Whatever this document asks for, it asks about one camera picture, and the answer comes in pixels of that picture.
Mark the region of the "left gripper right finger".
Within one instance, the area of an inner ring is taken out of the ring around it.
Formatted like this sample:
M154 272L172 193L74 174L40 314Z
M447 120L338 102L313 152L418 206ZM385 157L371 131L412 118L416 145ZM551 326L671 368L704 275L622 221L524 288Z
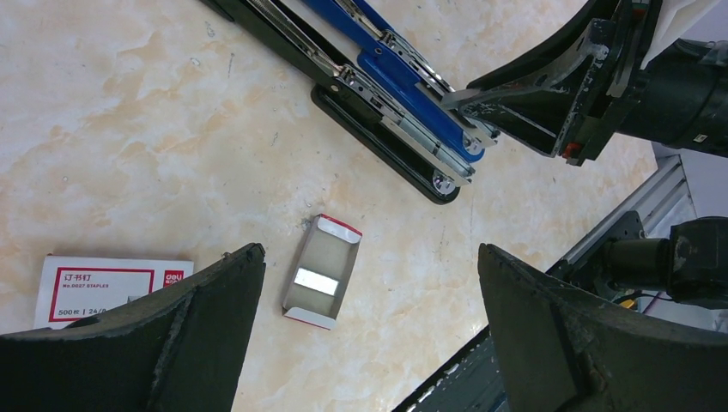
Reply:
M630 311L495 245L477 269L511 410L726 410L725 334Z

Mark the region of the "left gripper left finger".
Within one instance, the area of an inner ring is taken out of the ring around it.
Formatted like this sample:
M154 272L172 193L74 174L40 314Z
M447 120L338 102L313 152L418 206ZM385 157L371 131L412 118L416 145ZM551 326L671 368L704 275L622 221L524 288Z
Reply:
M262 293L251 243L60 329L1 337L4 411L229 411Z

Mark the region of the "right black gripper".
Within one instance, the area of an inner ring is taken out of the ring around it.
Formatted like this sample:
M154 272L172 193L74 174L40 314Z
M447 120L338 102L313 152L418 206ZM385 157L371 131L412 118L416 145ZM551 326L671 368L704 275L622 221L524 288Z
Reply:
M677 39L640 70L661 4L590 1L441 105L572 166L597 159L616 134L726 156L726 44Z

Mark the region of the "red white staple box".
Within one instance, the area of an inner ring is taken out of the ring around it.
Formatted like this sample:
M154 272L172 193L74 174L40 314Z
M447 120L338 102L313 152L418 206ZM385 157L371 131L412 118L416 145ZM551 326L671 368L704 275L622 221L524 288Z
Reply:
M193 275L186 260L45 257L33 327L61 329Z

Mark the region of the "silver staple strip tray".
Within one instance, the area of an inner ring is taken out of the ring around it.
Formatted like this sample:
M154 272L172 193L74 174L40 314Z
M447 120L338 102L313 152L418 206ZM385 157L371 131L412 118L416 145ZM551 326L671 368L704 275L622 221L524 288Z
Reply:
M326 214L306 232L282 298L282 315L332 330L355 267L362 232Z

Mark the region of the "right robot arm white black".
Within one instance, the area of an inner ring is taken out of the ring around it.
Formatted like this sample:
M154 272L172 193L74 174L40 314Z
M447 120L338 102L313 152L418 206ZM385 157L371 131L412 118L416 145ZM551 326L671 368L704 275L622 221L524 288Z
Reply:
M590 1L543 43L442 103L573 166L598 158L616 134L724 157L727 44L684 38L714 7ZM724 309L727 220L681 223L665 239L606 235L553 276L595 294L660 291Z

